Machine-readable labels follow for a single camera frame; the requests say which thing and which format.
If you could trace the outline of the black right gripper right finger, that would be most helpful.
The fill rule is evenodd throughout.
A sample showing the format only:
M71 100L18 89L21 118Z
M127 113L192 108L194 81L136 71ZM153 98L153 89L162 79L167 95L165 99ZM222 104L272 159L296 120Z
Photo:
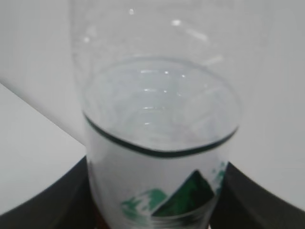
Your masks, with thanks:
M213 229L303 229L305 212L229 164L210 226Z

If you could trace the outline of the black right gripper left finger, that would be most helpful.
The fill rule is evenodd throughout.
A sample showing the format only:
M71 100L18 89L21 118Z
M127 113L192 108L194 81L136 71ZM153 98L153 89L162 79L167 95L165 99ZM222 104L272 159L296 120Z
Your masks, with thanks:
M81 159L58 181L0 216L2 229L94 229L87 161Z

